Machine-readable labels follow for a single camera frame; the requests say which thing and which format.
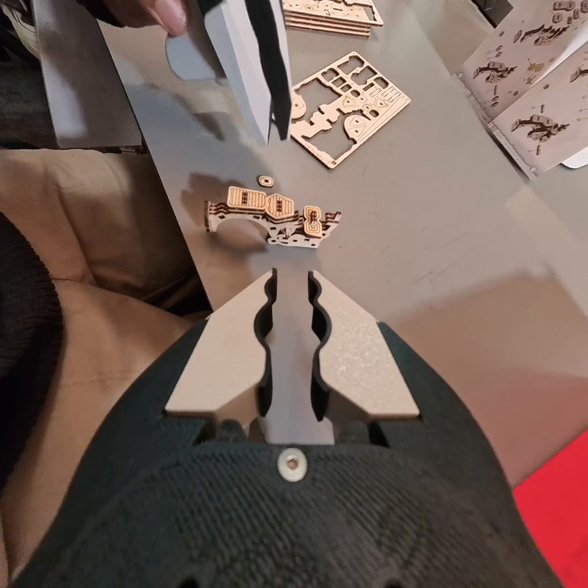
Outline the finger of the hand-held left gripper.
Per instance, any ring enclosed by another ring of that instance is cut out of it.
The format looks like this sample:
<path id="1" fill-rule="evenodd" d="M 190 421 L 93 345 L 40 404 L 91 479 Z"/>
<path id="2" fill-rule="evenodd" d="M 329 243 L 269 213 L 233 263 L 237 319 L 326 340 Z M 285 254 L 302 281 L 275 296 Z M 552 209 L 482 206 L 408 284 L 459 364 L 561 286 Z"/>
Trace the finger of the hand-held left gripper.
<path id="1" fill-rule="evenodd" d="M 275 125 L 265 74 L 269 48 L 265 1 L 203 1 L 205 30 L 254 141 L 267 146 Z"/>
<path id="2" fill-rule="evenodd" d="M 268 16 L 269 48 L 264 50 L 269 73 L 265 74 L 272 99 L 275 126 L 281 141 L 290 138 L 292 80 L 288 39 L 282 1 L 265 1 Z"/>

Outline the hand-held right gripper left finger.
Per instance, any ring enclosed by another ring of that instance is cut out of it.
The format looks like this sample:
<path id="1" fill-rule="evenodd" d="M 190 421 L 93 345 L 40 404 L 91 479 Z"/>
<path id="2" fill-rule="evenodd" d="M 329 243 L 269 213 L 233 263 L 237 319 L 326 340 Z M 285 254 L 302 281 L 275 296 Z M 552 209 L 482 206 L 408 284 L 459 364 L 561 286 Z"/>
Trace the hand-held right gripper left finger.
<path id="1" fill-rule="evenodd" d="M 166 403 L 173 416 L 252 423 L 272 404 L 266 338 L 273 328 L 277 270 L 272 268 L 213 312 Z"/>

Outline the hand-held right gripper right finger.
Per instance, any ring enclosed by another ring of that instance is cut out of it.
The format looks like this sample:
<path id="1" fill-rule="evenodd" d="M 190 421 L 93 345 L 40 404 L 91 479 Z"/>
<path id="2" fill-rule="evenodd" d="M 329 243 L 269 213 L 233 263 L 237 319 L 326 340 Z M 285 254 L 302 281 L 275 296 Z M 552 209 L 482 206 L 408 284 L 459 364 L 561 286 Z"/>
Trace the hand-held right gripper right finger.
<path id="1" fill-rule="evenodd" d="M 315 270 L 307 276 L 313 354 L 311 405 L 332 423 L 414 419 L 420 411 L 381 324 Z"/>

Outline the wooden model assembly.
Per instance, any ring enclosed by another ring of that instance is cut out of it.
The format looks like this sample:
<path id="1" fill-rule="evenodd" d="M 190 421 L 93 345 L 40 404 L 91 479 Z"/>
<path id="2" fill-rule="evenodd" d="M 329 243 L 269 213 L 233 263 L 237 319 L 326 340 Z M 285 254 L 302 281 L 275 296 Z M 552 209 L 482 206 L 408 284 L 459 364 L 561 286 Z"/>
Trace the wooden model assembly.
<path id="1" fill-rule="evenodd" d="M 317 249 L 339 226 L 340 211 L 322 213 L 317 206 L 295 208 L 294 200 L 281 194 L 230 186 L 223 202 L 204 204 L 204 226 L 217 232 L 223 222 L 245 219 L 261 226 L 270 245 Z"/>

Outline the person's left forearm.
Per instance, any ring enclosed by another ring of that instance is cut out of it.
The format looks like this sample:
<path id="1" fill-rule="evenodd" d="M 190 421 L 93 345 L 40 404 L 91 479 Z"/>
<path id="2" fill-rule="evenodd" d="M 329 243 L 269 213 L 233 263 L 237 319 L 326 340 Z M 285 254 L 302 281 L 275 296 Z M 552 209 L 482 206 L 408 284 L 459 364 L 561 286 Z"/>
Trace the person's left forearm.
<path id="1" fill-rule="evenodd" d="M 142 1 L 77 1 L 99 21 L 119 28 L 156 24 Z"/>

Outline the grey desk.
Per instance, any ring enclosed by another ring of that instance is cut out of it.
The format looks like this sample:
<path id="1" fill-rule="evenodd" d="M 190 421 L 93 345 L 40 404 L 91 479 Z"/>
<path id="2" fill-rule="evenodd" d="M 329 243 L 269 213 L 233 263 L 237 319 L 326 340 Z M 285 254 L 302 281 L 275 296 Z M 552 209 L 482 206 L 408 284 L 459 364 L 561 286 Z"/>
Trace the grey desk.
<path id="1" fill-rule="evenodd" d="M 310 400 L 317 269 L 445 378 L 519 484 L 587 428 L 587 170 L 527 182 L 485 132 L 451 78 L 491 30 L 469 1 L 375 5 L 368 39 L 288 31 L 294 84 L 357 51 L 411 99 L 333 171 L 275 129 L 258 149 L 228 88 L 172 73 L 158 27 L 100 27 L 210 305 L 277 268 L 268 441 L 333 441 Z M 204 202 L 261 173 L 342 212 L 316 252 L 242 221 L 206 234 Z"/>

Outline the person's left hand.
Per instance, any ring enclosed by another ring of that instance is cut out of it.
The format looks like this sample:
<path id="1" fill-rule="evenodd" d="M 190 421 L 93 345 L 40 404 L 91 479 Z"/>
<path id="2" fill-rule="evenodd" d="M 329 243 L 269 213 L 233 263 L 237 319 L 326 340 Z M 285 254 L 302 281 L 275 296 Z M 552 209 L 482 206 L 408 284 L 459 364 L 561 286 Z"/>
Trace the person's left hand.
<path id="1" fill-rule="evenodd" d="M 160 26 L 172 36 L 180 36 L 187 31 L 189 12 L 185 1 L 136 1 L 139 11 L 136 28 Z"/>

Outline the stack of wooden puzzle sheets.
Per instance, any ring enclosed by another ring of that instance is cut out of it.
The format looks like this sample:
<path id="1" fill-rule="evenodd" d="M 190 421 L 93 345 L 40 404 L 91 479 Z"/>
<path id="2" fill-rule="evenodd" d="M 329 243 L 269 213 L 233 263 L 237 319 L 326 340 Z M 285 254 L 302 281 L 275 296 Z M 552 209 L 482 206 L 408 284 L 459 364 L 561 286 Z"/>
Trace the stack of wooden puzzle sheets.
<path id="1" fill-rule="evenodd" d="M 369 37 L 383 20 L 373 1 L 283 1 L 288 28 Z"/>

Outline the punched wooden puzzle sheet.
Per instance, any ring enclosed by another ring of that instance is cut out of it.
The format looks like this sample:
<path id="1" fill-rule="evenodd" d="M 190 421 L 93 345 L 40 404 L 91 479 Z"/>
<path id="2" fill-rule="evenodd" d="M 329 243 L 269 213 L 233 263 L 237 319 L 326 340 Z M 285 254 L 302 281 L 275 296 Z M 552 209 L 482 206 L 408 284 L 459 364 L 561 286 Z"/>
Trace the punched wooden puzzle sheet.
<path id="1" fill-rule="evenodd" d="M 334 99 L 310 108 L 302 90 L 317 83 Z M 325 168 L 335 169 L 411 102 L 363 56 L 351 51 L 293 86 L 290 137 Z M 313 143 L 341 128 L 348 149 L 331 155 Z"/>

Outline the grey metal panel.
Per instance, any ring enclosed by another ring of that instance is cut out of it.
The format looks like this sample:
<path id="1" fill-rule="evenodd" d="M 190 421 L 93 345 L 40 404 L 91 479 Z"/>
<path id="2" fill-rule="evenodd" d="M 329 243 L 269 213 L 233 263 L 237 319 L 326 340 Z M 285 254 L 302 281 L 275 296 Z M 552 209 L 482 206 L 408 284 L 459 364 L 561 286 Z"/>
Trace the grey metal panel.
<path id="1" fill-rule="evenodd" d="M 31 4 L 59 147 L 140 146 L 141 132 L 98 21 L 77 1 Z"/>

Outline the black knit sweater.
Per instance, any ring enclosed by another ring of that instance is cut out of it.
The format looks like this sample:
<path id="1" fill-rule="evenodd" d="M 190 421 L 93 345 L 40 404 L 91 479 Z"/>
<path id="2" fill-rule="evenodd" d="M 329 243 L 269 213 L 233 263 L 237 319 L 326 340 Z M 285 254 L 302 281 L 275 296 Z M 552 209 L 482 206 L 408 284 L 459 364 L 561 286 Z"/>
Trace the black knit sweater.
<path id="1" fill-rule="evenodd" d="M 47 267 L 1 214 L 1 491 L 42 413 L 63 343 Z"/>

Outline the red plastic bin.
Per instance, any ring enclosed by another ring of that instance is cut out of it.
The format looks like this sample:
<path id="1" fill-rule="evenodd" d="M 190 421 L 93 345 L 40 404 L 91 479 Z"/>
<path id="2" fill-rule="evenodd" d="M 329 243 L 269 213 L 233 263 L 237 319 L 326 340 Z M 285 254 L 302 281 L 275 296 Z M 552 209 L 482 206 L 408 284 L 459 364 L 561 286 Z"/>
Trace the red plastic bin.
<path id="1" fill-rule="evenodd" d="M 564 587 L 587 587 L 587 430 L 513 490 L 540 552 Z"/>

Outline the white instruction booklet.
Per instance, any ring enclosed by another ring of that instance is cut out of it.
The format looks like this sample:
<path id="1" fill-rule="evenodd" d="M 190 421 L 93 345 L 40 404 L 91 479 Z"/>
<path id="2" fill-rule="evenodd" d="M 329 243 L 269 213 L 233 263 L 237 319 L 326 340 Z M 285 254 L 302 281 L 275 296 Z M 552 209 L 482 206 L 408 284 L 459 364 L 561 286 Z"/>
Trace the white instruction booklet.
<path id="1" fill-rule="evenodd" d="M 530 179 L 587 148 L 587 1 L 518 1 L 455 72 Z"/>

